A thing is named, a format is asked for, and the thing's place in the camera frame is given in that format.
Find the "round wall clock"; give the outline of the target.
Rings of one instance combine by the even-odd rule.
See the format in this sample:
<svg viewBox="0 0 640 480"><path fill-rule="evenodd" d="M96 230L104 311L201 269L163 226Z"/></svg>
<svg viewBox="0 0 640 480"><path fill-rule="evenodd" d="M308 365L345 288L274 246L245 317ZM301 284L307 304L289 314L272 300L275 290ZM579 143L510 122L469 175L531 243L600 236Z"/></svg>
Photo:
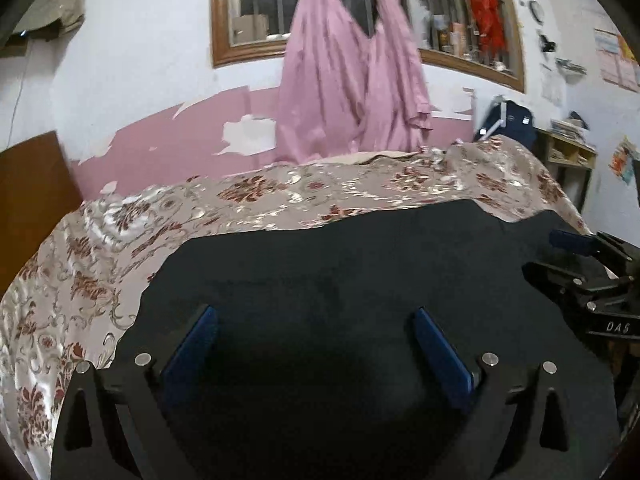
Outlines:
<svg viewBox="0 0 640 480"><path fill-rule="evenodd" d="M541 4L536 0L529 0L528 8L535 22L538 25L544 24L544 9Z"/></svg>

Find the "wooden headboard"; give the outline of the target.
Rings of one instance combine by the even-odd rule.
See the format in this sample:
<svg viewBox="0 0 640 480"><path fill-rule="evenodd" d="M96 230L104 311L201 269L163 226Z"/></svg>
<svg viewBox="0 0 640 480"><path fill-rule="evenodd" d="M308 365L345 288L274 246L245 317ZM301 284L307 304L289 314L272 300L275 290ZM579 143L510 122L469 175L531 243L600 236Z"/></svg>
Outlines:
<svg viewBox="0 0 640 480"><path fill-rule="evenodd" d="M1 153L1 289L82 198L55 132L35 136Z"/></svg>

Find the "wooden desk shelf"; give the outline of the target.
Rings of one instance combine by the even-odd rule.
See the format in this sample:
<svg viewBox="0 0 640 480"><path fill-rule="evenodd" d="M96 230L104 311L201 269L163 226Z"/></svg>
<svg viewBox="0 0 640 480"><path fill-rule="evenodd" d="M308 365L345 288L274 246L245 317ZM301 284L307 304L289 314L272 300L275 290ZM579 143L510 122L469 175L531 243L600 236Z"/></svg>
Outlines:
<svg viewBox="0 0 640 480"><path fill-rule="evenodd" d="M542 161L564 193L582 212L587 200L591 177L596 168L597 151L562 134L535 129L534 154Z"/></svg>

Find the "wall posters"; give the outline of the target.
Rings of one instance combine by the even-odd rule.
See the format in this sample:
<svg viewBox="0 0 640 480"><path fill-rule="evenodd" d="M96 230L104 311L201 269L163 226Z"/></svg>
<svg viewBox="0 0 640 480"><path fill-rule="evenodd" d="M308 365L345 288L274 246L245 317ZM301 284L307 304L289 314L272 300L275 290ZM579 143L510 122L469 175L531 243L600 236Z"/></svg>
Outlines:
<svg viewBox="0 0 640 480"><path fill-rule="evenodd" d="M639 62L617 32L593 29L601 78L632 92L639 92Z"/></svg>

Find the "pink right curtain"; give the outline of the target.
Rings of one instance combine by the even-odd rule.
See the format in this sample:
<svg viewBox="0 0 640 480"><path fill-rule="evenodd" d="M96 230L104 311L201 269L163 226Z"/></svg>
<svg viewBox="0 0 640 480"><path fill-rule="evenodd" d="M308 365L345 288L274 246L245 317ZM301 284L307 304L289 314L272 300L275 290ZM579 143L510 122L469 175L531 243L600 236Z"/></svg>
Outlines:
<svg viewBox="0 0 640 480"><path fill-rule="evenodd" d="M376 8L360 148L414 152L432 130L421 55L401 0L376 0Z"/></svg>

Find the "black jacket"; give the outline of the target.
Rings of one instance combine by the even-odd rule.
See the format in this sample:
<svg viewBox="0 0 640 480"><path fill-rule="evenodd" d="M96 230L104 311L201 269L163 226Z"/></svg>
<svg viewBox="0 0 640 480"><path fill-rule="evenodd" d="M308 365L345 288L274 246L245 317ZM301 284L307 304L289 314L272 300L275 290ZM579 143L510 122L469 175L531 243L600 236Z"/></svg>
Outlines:
<svg viewBox="0 0 640 480"><path fill-rule="evenodd" d="M218 332L168 420L197 479L435 479L466 415L416 342L423 308L463 361L555 363L578 479L594 479L620 437L613 376L522 272L558 256L548 237L563 226L462 200L189 240L142 292L114 363L206 304Z"/></svg>

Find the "beige cloth covered shelf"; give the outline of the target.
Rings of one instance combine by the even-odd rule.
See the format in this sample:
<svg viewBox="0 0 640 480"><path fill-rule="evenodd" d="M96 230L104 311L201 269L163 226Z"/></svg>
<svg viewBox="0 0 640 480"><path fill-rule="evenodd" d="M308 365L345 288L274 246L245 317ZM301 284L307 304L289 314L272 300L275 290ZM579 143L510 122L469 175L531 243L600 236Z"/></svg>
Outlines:
<svg viewBox="0 0 640 480"><path fill-rule="evenodd" d="M35 0L14 28L14 35L51 41L85 21L85 0Z"/></svg>

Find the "red hanging garment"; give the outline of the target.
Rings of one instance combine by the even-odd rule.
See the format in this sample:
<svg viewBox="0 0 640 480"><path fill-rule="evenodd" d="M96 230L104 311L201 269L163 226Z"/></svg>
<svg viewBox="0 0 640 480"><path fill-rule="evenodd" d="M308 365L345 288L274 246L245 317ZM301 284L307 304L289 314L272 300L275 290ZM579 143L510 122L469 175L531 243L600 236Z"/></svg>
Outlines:
<svg viewBox="0 0 640 480"><path fill-rule="evenodd" d="M499 0L470 0L470 7L478 33L480 52L493 58L506 50L503 20Z"/></svg>

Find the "pink left curtain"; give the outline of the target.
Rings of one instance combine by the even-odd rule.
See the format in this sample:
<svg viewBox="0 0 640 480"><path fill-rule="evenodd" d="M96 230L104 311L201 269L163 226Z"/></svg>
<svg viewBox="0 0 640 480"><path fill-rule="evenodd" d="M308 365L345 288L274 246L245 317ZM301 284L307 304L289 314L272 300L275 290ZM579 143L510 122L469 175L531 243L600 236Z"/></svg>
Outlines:
<svg viewBox="0 0 640 480"><path fill-rule="evenodd" d="M386 149L370 101L376 40L342 0L298 0L279 87L278 162Z"/></svg>

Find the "navy blue backpack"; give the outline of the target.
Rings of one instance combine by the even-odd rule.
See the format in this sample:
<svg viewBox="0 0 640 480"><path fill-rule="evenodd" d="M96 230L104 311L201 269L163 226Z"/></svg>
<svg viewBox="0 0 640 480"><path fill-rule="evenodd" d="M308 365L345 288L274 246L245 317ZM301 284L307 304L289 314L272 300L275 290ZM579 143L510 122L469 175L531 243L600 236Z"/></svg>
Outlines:
<svg viewBox="0 0 640 480"><path fill-rule="evenodd" d="M506 136L531 150L537 139L532 112L511 100L493 100L474 140L485 141L491 136Z"/></svg>

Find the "pink curtain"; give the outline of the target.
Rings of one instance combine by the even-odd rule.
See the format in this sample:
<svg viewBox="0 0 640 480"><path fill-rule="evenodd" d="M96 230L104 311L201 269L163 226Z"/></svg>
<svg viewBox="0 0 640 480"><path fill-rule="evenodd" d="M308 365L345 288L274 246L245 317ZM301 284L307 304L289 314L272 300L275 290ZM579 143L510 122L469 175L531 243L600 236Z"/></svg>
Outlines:
<svg viewBox="0 0 640 480"><path fill-rule="evenodd" d="M376 0L376 8L360 148L414 152L432 130L421 55L401 0Z"/></svg>
<svg viewBox="0 0 640 480"><path fill-rule="evenodd" d="M342 0L298 0L279 87L278 162L386 149L370 101L376 40Z"/></svg>

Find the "floral satin bedspread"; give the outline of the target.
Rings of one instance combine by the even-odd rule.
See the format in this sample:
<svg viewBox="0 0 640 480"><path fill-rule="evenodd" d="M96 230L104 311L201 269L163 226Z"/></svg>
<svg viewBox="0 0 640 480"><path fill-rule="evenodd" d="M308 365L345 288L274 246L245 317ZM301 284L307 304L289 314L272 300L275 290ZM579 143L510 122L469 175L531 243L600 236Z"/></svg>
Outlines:
<svg viewBox="0 0 640 480"><path fill-rule="evenodd" d="M378 210L472 200L506 221L582 216L550 172L505 136L424 152L360 152L193 177L92 200L58 222L1 300L1 432L32 479L49 477L54 432L77 363L110 364L142 292L192 238L308 229Z"/></svg>

